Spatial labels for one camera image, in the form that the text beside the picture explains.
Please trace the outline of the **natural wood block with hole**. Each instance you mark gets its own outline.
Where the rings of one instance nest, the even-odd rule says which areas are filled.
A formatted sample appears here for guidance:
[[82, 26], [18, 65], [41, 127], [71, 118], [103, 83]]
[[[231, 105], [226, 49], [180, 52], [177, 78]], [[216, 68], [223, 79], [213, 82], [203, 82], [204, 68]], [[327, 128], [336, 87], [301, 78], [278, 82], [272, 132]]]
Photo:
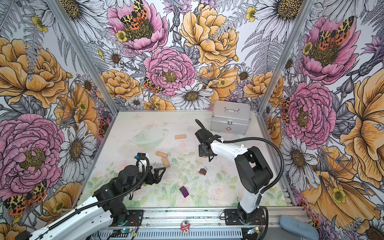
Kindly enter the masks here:
[[161, 158], [167, 158], [168, 154], [160, 152], [160, 151], [156, 151], [156, 156], [161, 157]]

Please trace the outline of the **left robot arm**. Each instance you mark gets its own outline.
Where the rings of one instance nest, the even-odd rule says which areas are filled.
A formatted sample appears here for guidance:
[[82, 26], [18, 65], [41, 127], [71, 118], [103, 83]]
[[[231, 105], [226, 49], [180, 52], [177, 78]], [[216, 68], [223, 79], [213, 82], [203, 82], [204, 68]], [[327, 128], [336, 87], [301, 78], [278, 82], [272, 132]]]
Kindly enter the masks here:
[[18, 234], [16, 239], [81, 240], [110, 226], [138, 228], [143, 211], [129, 211], [124, 198], [133, 195], [144, 184], [158, 184], [165, 171], [165, 167], [129, 165], [79, 207], [39, 230]]

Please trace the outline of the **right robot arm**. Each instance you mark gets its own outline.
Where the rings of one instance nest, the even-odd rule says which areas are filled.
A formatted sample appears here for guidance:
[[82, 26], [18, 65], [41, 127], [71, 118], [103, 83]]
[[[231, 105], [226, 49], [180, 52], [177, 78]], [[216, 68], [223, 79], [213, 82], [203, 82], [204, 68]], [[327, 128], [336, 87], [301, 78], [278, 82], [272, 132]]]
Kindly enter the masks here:
[[240, 141], [201, 141], [199, 156], [208, 157], [209, 161], [222, 156], [235, 163], [245, 189], [238, 204], [238, 215], [242, 223], [248, 224], [258, 214], [264, 192], [273, 187], [279, 178], [274, 177], [274, 172], [258, 147], [239, 146], [236, 143]]

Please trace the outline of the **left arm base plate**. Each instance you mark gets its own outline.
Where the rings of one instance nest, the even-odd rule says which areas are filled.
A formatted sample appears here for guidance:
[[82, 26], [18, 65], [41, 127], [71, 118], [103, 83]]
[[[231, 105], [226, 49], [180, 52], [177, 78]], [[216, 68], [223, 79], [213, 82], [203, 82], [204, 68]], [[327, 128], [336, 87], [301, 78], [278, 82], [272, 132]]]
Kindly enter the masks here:
[[127, 210], [115, 222], [118, 227], [140, 227], [143, 221], [144, 210]]

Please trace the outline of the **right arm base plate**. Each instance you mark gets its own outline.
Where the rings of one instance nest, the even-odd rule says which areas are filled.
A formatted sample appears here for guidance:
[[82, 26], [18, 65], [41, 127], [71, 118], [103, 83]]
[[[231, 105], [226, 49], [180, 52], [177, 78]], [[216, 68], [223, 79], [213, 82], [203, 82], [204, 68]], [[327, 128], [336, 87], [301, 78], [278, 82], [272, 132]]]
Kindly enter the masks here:
[[265, 226], [268, 222], [267, 214], [261, 208], [256, 209], [249, 214], [241, 209], [224, 209], [224, 221], [227, 226]]

